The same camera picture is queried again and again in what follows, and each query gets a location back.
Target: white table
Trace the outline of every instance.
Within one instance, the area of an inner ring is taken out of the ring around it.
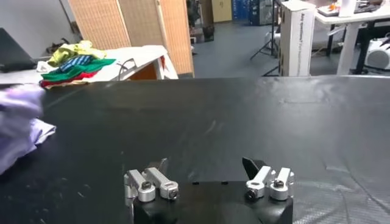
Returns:
[[[111,80],[126,80],[147,65],[153,63],[158,79],[178,79],[172,61],[167,50],[163,46],[147,45],[143,47],[124,47],[119,49],[106,50],[106,58],[114,58],[116,61],[111,65],[104,66],[94,77],[84,78],[81,82],[103,82]],[[126,61],[119,75],[121,65]],[[25,70],[17,72],[0,73],[0,84],[16,83],[39,83],[42,80],[42,73],[36,70]]]
[[[386,18],[390,18],[390,7],[382,7],[374,12],[357,13],[351,17],[326,17],[318,12],[316,13],[316,19],[322,24],[347,24],[346,37],[342,46],[339,65],[337,67],[337,75],[349,74],[349,69],[352,67],[353,51],[355,49],[360,25],[364,22]]]

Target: screw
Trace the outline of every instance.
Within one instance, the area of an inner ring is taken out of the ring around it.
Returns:
[[[276,188],[283,187],[284,185],[285,184],[281,180],[275,180],[275,182],[274,182],[274,187],[276,187]]]
[[[149,181],[145,181],[145,182],[143,182],[142,185],[141,185],[141,189],[142,189],[142,190],[146,190],[146,189],[149,189],[149,188],[151,188],[151,187],[152,187],[152,183],[149,182]]]
[[[250,201],[254,201],[257,199],[257,193],[255,190],[251,189],[249,191],[246,192],[245,194],[246,198]]]
[[[177,191],[173,190],[169,192],[169,199],[175,200],[177,198]]]

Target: lavender cloth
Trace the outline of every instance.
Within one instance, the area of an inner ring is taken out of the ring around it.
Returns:
[[[38,85],[0,91],[0,174],[55,132],[55,126],[36,119],[42,115],[43,95]]]

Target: white box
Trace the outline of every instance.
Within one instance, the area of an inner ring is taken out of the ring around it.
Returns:
[[[281,76],[308,76],[316,6],[303,1],[282,3],[279,63]]]

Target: black table surface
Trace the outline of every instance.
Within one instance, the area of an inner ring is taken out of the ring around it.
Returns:
[[[390,79],[95,83],[44,110],[57,132],[0,176],[1,223],[128,223],[125,170],[244,181],[242,156],[295,171],[295,223],[390,220]]]

